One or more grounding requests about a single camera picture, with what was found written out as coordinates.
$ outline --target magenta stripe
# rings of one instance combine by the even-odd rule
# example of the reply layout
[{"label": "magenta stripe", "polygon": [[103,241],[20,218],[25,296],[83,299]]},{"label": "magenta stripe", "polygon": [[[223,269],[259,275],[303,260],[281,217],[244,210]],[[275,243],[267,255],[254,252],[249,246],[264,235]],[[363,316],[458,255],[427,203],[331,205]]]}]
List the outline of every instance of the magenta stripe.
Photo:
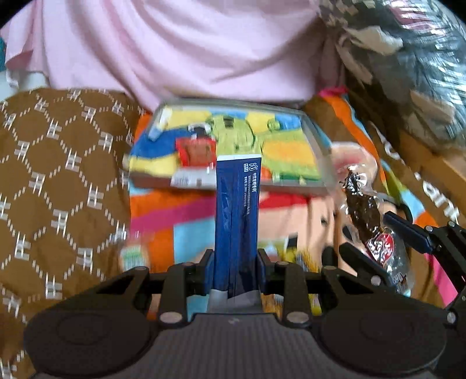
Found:
[{"label": "magenta stripe", "polygon": [[176,224],[215,216],[215,197],[207,197],[179,207],[152,211],[131,219],[131,230],[158,232]]}]

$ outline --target blue package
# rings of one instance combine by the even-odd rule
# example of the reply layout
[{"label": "blue package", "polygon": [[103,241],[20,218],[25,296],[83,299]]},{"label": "blue package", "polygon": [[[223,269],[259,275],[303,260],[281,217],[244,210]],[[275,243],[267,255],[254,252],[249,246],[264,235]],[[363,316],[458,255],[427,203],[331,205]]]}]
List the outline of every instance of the blue package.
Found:
[{"label": "blue package", "polygon": [[217,158],[214,289],[228,297],[257,289],[260,154]]}]

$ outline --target brown meat snack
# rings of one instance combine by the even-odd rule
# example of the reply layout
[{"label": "brown meat snack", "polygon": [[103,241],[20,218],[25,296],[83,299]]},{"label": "brown meat snack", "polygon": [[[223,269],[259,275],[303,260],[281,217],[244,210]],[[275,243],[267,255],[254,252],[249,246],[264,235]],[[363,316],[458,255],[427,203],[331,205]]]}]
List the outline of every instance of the brown meat snack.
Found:
[{"label": "brown meat snack", "polygon": [[359,239],[367,242],[382,232],[380,212],[373,196],[363,193],[357,183],[357,174],[348,170],[344,182],[348,213],[358,231]]}]

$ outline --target screw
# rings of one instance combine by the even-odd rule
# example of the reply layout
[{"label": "screw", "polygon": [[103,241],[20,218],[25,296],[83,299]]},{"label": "screw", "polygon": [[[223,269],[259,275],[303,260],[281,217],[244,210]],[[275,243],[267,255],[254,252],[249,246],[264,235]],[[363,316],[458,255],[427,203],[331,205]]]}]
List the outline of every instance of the screw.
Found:
[{"label": "screw", "polygon": [[288,322],[292,324],[304,324],[309,321],[309,316],[304,312],[290,312],[287,314]]},{"label": "screw", "polygon": [[382,279],[380,279],[380,276],[378,275],[374,275],[371,279],[370,279],[370,282],[373,286],[380,286],[380,284],[382,283]]},{"label": "screw", "polygon": [[446,315],[446,320],[449,324],[454,324],[456,322],[456,315],[453,312],[448,312]]},{"label": "screw", "polygon": [[165,324],[177,324],[182,320],[183,316],[178,312],[164,312],[160,315],[160,321]]}]

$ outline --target white label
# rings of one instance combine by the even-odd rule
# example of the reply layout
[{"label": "white label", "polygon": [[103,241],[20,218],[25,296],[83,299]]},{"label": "white label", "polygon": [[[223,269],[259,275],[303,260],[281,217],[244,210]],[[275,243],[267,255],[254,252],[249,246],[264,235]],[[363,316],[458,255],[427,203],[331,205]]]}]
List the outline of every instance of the white label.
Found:
[{"label": "white label", "polygon": [[214,190],[217,187],[215,169],[181,168],[172,177],[170,185],[176,188]]}]

